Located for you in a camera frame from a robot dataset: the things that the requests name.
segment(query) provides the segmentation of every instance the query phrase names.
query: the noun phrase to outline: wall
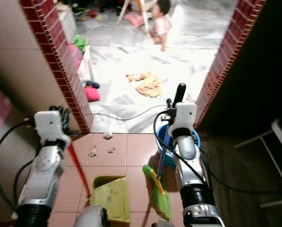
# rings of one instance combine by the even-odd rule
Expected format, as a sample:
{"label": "wall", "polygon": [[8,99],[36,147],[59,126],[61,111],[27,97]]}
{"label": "wall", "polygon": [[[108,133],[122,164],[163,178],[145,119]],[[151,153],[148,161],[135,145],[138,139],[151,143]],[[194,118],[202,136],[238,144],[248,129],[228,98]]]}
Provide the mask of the wall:
{"label": "wall", "polygon": [[268,0],[200,129],[250,138],[282,115],[282,1]]}
{"label": "wall", "polygon": [[93,115],[54,1],[20,0],[20,4],[81,132],[89,133]]}
{"label": "wall", "polygon": [[[68,107],[18,0],[0,0],[0,86],[32,113]],[[79,129],[73,117],[70,127]]]}
{"label": "wall", "polygon": [[[0,91],[0,138],[13,125],[26,116],[15,108]],[[19,128],[9,134],[0,146],[0,184],[12,201],[13,179],[19,168],[33,159],[35,148],[39,144],[37,133],[33,129]],[[27,177],[28,168],[22,172],[18,182],[20,193]],[[10,208],[0,197],[0,222],[6,222],[12,214]]]}
{"label": "wall", "polygon": [[245,44],[266,0],[238,0],[231,22],[197,98],[197,128]]}

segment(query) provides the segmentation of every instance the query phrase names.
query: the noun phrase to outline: toddler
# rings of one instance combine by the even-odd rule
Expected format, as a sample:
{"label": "toddler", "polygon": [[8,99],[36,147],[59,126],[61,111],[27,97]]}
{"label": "toddler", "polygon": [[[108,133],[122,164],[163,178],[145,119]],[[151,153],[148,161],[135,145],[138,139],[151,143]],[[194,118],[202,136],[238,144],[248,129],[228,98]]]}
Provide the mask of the toddler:
{"label": "toddler", "polygon": [[166,50],[167,33],[171,28],[171,22],[168,16],[168,12],[171,7],[170,0],[158,0],[154,6],[154,28],[155,31],[151,32],[154,37],[155,44],[161,44],[161,51]]}

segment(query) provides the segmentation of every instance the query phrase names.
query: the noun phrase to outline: power cord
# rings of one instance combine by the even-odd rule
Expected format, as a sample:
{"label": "power cord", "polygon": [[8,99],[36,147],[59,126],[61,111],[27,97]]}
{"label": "power cord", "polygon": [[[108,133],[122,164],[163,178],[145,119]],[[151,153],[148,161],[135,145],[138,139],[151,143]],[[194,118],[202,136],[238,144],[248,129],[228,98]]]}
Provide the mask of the power cord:
{"label": "power cord", "polygon": [[[30,122],[29,121],[24,121],[21,123],[18,123],[16,125],[14,125],[12,128],[10,128],[0,139],[0,145],[1,143],[4,141],[4,139],[16,128],[22,126],[22,125],[28,125]],[[13,210],[16,211],[16,207],[13,205],[13,203],[7,198],[6,194],[4,193],[1,185],[0,185],[0,196],[3,198],[3,200],[7,203],[7,205]]]}
{"label": "power cord", "polygon": [[137,116],[134,116],[134,117],[131,117],[131,118],[127,118],[127,119],[116,118],[116,117],[109,116],[109,115],[104,114],[104,113],[93,113],[93,115],[102,115],[102,116],[109,117],[109,118],[112,118],[112,119],[118,120],[118,121],[129,121],[129,120],[132,120],[132,119],[134,119],[134,118],[136,118],[136,117],[139,117],[139,116],[141,116],[142,114],[145,114],[146,112],[148,112],[148,111],[150,111],[150,110],[152,110],[152,109],[154,109],[154,108],[157,108],[157,107],[159,107],[159,106],[167,106],[167,105],[156,105],[156,106],[151,107],[150,109],[148,109],[148,110],[146,110],[146,111],[140,113],[140,114],[137,115]]}
{"label": "power cord", "polygon": [[21,174],[21,172],[28,167],[30,164],[32,164],[33,160],[30,160],[28,163],[25,163],[20,169],[19,171],[16,173],[15,178],[14,178],[14,182],[13,182],[13,201],[15,204],[15,208],[18,209],[19,205],[18,205],[18,198],[17,198],[17,185],[18,185],[18,179],[19,176]]}
{"label": "power cord", "polygon": [[178,159],[180,159],[197,177],[198,179],[204,184],[204,185],[208,185],[206,181],[204,181],[204,179],[197,173],[197,171],[192,168],[191,165],[188,164],[188,162],[185,161],[185,159],[183,159],[178,153],[176,153],[173,149],[171,149],[168,145],[166,145],[164,143],[164,141],[162,141],[157,133],[156,133],[156,129],[155,129],[155,126],[156,126],[156,121],[158,119],[158,117],[161,115],[161,114],[165,114],[167,113],[167,111],[163,111],[163,112],[160,112],[156,115],[156,117],[154,118],[154,135],[156,137],[156,139],[160,142],[160,144],[162,144],[164,147],[166,147],[175,157],[177,157]]}
{"label": "power cord", "polygon": [[[203,153],[203,154],[206,154],[201,148],[199,148],[199,150]],[[281,191],[252,191],[252,190],[243,190],[243,189],[238,189],[238,188],[234,188],[234,187],[231,187],[227,184],[225,184],[224,182],[222,182],[221,180],[219,180],[215,174],[210,170],[210,167],[209,165],[207,165],[207,163],[205,163],[205,161],[203,160],[202,156],[201,156],[201,161],[202,163],[204,164],[204,166],[206,166],[206,169],[208,171],[208,173],[219,183],[221,184],[222,186],[224,186],[225,188],[227,189],[230,189],[232,191],[236,191],[236,192],[241,192],[241,193],[247,193],[247,194],[281,194],[282,192]]]}

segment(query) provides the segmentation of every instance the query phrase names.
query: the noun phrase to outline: green broom bristles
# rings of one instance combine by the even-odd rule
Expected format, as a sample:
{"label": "green broom bristles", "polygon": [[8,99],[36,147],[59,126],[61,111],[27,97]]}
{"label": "green broom bristles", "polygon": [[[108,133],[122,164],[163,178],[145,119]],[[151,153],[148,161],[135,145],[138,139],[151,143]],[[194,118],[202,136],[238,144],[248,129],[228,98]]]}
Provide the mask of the green broom bristles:
{"label": "green broom bristles", "polygon": [[[142,170],[146,176],[148,176],[150,179],[153,180],[153,176],[151,175],[151,172],[150,172],[152,170],[151,167],[144,165]],[[168,219],[171,218],[171,210],[170,210],[168,193],[163,195],[159,191],[155,183],[154,183],[154,189],[152,190],[151,195],[150,195],[150,202],[151,202],[151,205],[154,208],[156,208],[159,212],[163,213],[166,216],[166,218]]]}

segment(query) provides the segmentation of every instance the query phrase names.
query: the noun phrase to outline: brown cloth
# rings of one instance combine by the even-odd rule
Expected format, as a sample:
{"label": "brown cloth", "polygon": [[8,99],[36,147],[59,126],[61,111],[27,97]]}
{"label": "brown cloth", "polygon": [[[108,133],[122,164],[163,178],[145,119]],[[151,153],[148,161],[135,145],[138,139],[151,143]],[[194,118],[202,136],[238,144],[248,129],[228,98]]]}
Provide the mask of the brown cloth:
{"label": "brown cloth", "polygon": [[129,78],[129,81],[139,81],[144,80],[142,84],[136,87],[136,90],[144,95],[156,97],[162,93],[161,81],[160,79],[151,72],[141,73],[140,77],[135,77],[134,74],[126,75]]}

